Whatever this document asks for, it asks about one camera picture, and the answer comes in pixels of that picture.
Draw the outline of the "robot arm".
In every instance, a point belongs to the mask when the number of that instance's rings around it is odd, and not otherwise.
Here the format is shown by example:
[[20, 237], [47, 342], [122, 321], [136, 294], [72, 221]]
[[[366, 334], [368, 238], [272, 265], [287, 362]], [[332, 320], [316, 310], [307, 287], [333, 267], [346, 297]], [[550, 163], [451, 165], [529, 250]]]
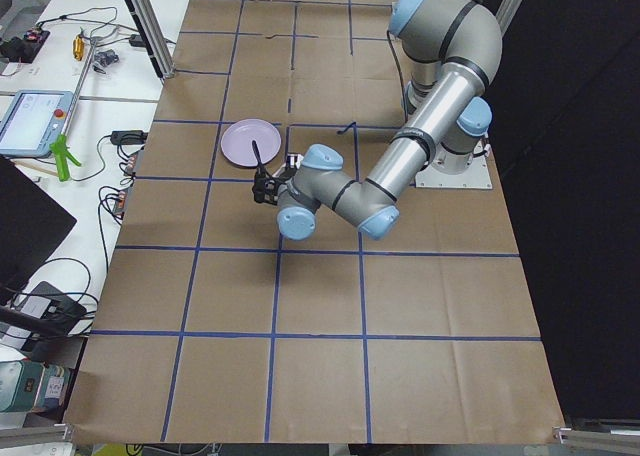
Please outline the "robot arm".
[[437, 145], [498, 71], [499, 23], [471, 0], [398, 0], [388, 31], [401, 40], [410, 59], [440, 62], [435, 85], [364, 181], [344, 173], [342, 156], [323, 144], [310, 146], [300, 165], [287, 167], [280, 176], [257, 166], [253, 198], [278, 207], [279, 232], [290, 240], [314, 233], [320, 206], [371, 239], [385, 237], [399, 218], [397, 199], [433, 161]]

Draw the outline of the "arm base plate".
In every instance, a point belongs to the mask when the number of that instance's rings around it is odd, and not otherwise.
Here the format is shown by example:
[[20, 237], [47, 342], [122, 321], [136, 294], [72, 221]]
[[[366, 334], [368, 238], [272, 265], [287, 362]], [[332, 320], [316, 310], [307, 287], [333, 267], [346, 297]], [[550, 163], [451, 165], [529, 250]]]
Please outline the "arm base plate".
[[451, 153], [442, 145], [433, 162], [415, 176], [417, 188], [492, 190], [488, 157], [482, 142], [464, 155]]

